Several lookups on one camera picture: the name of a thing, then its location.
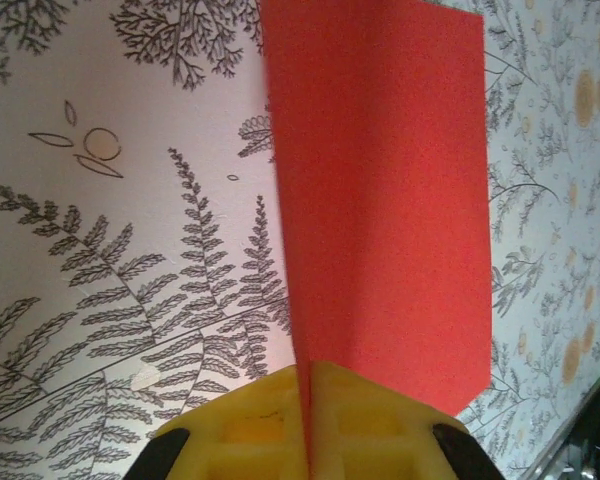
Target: yellow plastic object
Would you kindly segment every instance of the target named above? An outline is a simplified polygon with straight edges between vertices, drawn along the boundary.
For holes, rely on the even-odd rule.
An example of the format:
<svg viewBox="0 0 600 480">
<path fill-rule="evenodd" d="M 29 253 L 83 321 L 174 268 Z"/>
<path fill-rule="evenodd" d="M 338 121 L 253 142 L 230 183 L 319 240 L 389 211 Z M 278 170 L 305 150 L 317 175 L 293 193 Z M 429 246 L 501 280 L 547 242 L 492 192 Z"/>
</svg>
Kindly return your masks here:
<svg viewBox="0 0 600 480">
<path fill-rule="evenodd" d="M 432 433 L 457 420 L 331 363 L 311 390 L 315 480 L 457 480 Z"/>
<path fill-rule="evenodd" d="M 311 370 L 312 480 L 457 480 L 432 433 L 457 420 L 337 365 Z M 308 480 L 296 368 L 158 430 L 189 437 L 167 480 Z"/>
<path fill-rule="evenodd" d="M 174 418 L 156 436 L 179 427 L 190 435 L 167 480 L 308 478 L 294 366 Z"/>
</svg>

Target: patterned wallpaper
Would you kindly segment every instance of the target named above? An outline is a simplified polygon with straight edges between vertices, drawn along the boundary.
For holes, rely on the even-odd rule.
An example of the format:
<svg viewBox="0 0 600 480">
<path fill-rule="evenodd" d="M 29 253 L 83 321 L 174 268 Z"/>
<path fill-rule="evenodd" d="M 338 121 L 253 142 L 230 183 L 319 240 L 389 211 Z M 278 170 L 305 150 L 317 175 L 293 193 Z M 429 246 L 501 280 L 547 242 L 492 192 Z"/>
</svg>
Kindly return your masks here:
<svg viewBox="0 0 600 480">
<path fill-rule="evenodd" d="M 600 0 L 485 18 L 490 387 L 518 478 L 600 375 Z M 120 479 L 293 363 L 257 0 L 0 0 L 0 480 Z"/>
</svg>

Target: leaf illustration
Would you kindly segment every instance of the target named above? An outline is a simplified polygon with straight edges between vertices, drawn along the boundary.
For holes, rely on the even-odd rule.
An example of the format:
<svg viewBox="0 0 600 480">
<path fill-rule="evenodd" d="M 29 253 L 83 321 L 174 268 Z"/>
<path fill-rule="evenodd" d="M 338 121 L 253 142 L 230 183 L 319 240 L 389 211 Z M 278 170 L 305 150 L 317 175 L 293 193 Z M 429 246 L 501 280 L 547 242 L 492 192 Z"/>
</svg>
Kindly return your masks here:
<svg viewBox="0 0 600 480">
<path fill-rule="evenodd" d="M 0 443 L 13 444 L 23 440 L 29 440 L 34 436 L 35 433 L 20 430 L 19 428 L 0 427 Z"/>
<path fill-rule="evenodd" d="M 169 314 L 171 310 L 180 305 L 183 301 L 187 299 L 187 296 L 184 294 L 172 295 L 166 300 L 156 304 L 151 307 L 151 309 L 147 312 L 147 318 L 155 322 L 156 320 L 161 319 L 165 315 Z"/>
<path fill-rule="evenodd" d="M 59 372 L 62 367 L 71 362 L 86 346 L 87 342 L 81 342 L 61 350 L 44 362 L 31 378 L 39 383 L 46 382 Z"/>
<path fill-rule="evenodd" d="M 107 278 L 113 273 L 111 267 L 106 263 L 101 263 L 99 265 L 93 265 L 91 267 L 85 267 L 78 270 L 78 272 L 73 276 L 71 281 L 69 282 L 70 287 L 75 287 L 78 285 L 85 285 L 87 283 L 93 283 L 96 280 L 101 280 L 103 278 Z"/>
<path fill-rule="evenodd" d="M 37 453 L 0 452 L 0 467 L 23 468 L 42 460 Z"/>
<path fill-rule="evenodd" d="M 125 281 L 131 280 L 158 263 L 163 262 L 164 259 L 163 255 L 157 253 L 142 255 L 122 265 L 118 270 L 118 275 Z"/>
<path fill-rule="evenodd" d="M 64 457 L 58 463 L 53 463 L 53 464 L 49 465 L 49 467 L 52 470 L 65 470 L 69 467 L 72 467 L 73 465 L 77 465 L 78 463 L 80 463 L 83 460 L 87 460 L 87 459 L 93 457 L 97 452 L 98 452 L 98 442 L 91 441 L 91 442 L 88 442 L 88 443 L 82 445 L 80 448 L 78 448 L 74 452 L 71 452 L 69 455 Z"/>
<path fill-rule="evenodd" d="M 129 295 L 131 295 L 131 292 L 129 292 L 129 289 L 126 287 L 109 288 L 80 300 L 76 307 L 78 309 L 96 307 L 98 305 L 104 305 L 105 303 L 117 302 Z"/>
<path fill-rule="evenodd" d="M 62 265 L 61 270 L 63 272 L 68 272 L 69 270 L 73 270 L 75 268 L 81 267 L 83 265 L 87 265 L 95 260 L 100 258 L 98 253 L 91 250 L 90 248 L 80 250 L 79 252 L 71 255 Z"/>
<path fill-rule="evenodd" d="M 9 353 L 5 366 L 16 370 L 26 367 L 49 342 L 49 338 L 58 333 L 75 316 L 76 312 L 63 313 L 42 324 L 33 333 L 27 335 L 16 350 Z"/>
<path fill-rule="evenodd" d="M 104 429 L 102 440 L 113 443 L 136 443 L 140 441 L 140 437 L 128 428 L 113 425 Z"/>
<path fill-rule="evenodd" d="M 139 317 L 143 313 L 144 310 L 142 307 L 140 305 L 135 305 L 133 307 L 118 308 L 106 312 L 93 313 L 84 318 L 81 323 L 82 325 L 94 325 L 97 323 L 119 322 Z"/>
<path fill-rule="evenodd" d="M 77 384 L 72 385 L 67 390 L 48 401 L 48 405 L 38 413 L 31 423 L 29 430 L 32 432 L 37 431 L 60 410 L 76 403 L 87 395 L 100 391 L 104 386 L 104 379 L 100 376 L 88 377 Z"/>
<path fill-rule="evenodd" d="M 143 408 L 135 405 L 111 405 L 107 408 L 107 416 L 109 418 L 140 420 L 147 425 L 151 425 L 151 415 Z"/>
<path fill-rule="evenodd" d="M 75 205 L 69 205 L 69 210 L 64 217 L 64 222 L 62 223 L 62 228 L 68 233 L 74 234 L 78 233 L 80 230 L 80 223 L 82 219 L 80 217 L 80 210 Z"/>
<path fill-rule="evenodd" d="M 40 440 L 48 440 L 55 437 L 58 433 L 66 430 L 72 425 L 75 425 L 92 415 L 104 413 L 106 410 L 107 405 L 103 397 L 88 398 L 69 409 L 59 419 L 49 425 L 44 432 L 42 432 L 42 435 L 40 435 Z"/>
<path fill-rule="evenodd" d="M 80 155 L 79 153 L 74 153 L 73 156 L 76 158 L 78 163 L 87 170 L 91 170 L 94 173 L 99 173 L 100 175 L 105 175 L 107 177 L 124 178 L 120 172 L 109 165 L 102 163 L 100 160 L 86 157 L 84 155 Z"/>
<path fill-rule="evenodd" d="M 0 343 L 4 336 L 14 327 L 16 321 L 39 301 L 40 299 L 36 297 L 18 300 L 0 314 Z"/>
<path fill-rule="evenodd" d="M 78 115 L 76 114 L 76 109 L 73 108 L 71 102 L 69 100 L 65 100 L 64 102 L 64 118 L 67 120 L 67 123 L 72 127 L 75 127 L 78 123 Z"/>
<path fill-rule="evenodd" d="M 29 136 L 52 147 L 68 148 L 74 146 L 73 140 L 64 135 L 56 135 L 55 133 L 30 133 Z"/>
<path fill-rule="evenodd" d="M 104 447 L 96 454 L 96 462 L 113 463 L 131 456 L 130 452 L 114 447 Z"/>
<path fill-rule="evenodd" d="M 227 393 L 229 389 L 213 380 L 202 380 L 196 383 L 196 390 L 201 392 Z"/>
<path fill-rule="evenodd" d="M 104 250 L 102 250 L 102 259 L 109 263 L 116 263 L 120 260 L 120 256 L 124 253 L 124 251 L 129 246 L 129 241 L 131 240 L 131 235 L 133 234 L 133 225 L 128 224 L 122 230 L 122 233 L 118 235 L 113 242 L 107 245 Z"/>
<path fill-rule="evenodd" d="M 91 247 L 92 249 L 98 248 L 104 240 L 108 226 L 109 222 L 107 221 L 107 217 L 100 215 L 98 220 L 96 220 L 95 225 L 91 228 L 91 230 L 89 230 L 87 236 L 84 237 L 85 245 Z"/>
<path fill-rule="evenodd" d="M 0 472 L 0 480 L 43 480 L 37 473 L 16 473 L 9 471 Z"/>
<path fill-rule="evenodd" d="M 180 352 L 184 352 L 189 348 L 198 345 L 203 341 L 203 337 L 199 332 L 195 332 L 193 335 L 188 335 L 175 343 L 172 343 L 167 348 L 152 353 L 151 355 L 143 355 L 142 361 L 147 363 L 159 362 L 165 358 L 172 357 Z"/>
<path fill-rule="evenodd" d="M 58 240 L 49 249 L 49 255 L 64 255 L 78 246 L 78 239 L 76 237 L 64 237 Z"/>
<path fill-rule="evenodd" d="M 72 448 L 84 443 L 90 443 L 91 440 L 100 437 L 102 430 L 103 425 L 100 420 L 96 420 L 95 422 L 91 422 L 89 425 L 80 427 L 78 430 L 71 432 L 65 438 L 56 443 L 55 446 L 49 450 L 47 458 L 55 458 L 58 455 L 71 450 Z"/>
<path fill-rule="evenodd" d="M 117 323 L 115 325 L 107 325 L 106 327 L 102 327 L 97 332 L 89 335 L 87 337 L 87 341 L 95 342 L 107 338 L 140 335 L 150 329 L 151 327 L 147 324 L 147 322 Z"/>
<path fill-rule="evenodd" d="M 152 337 L 134 338 L 133 340 L 95 347 L 89 352 L 89 357 L 130 356 L 143 352 L 154 345 L 155 341 Z"/>
<path fill-rule="evenodd" d="M 138 302 L 140 302 L 142 304 L 149 303 L 151 301 L 151 299 L 155 295 L 160 293 L 160 291 L 164 287 L 166 287 L 169 283 L 171 283 L 177 279 L 178 279 L 177 275 L 175 275 L 173 273 L 169 273 L 167 275 L 162 275 L 162 276 L 156 278 L 155 280 L 152 280 L 151 282 L 147 283 L 146 285 L 141 286 L 140 289 L 138 290 L 138 294 L 136 295 Z"/>
</svg>

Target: black rubber tip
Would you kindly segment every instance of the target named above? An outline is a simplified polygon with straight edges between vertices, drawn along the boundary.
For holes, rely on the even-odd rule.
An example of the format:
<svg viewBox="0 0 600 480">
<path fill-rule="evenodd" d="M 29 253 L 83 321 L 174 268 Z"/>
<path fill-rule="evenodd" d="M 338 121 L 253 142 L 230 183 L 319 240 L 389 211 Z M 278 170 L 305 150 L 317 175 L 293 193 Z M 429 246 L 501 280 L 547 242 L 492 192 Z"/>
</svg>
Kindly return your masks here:
<svg viewBox="0 0 600 480">
<path fill-rule="evenodd" d="M 167 480 L 187 438 L 189 431 L 184 428 L 175 428 L 154 438 L 147 443 L 122 480 Z"/>
<path fill-rule="evenodd" d="M 443 423 L 433 435 L 458 480 L 504 480 L 498 468 L 471 435 Z"/>
</svg>

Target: red paper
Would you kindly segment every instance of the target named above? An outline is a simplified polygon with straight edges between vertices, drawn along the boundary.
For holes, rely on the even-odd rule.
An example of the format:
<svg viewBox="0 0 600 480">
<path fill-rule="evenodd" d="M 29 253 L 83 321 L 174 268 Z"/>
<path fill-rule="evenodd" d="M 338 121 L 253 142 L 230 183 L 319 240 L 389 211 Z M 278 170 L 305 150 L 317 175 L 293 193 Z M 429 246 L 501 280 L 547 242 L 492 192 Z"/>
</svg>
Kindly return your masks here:
<svg viewBox="0 0 600 480">
<path fill-rule="evenodd" d="M 455 414 L 489 383 L 482 19 L 285 0 L 263 21 L 304 400 L 328 360 Z"/>
</svg>

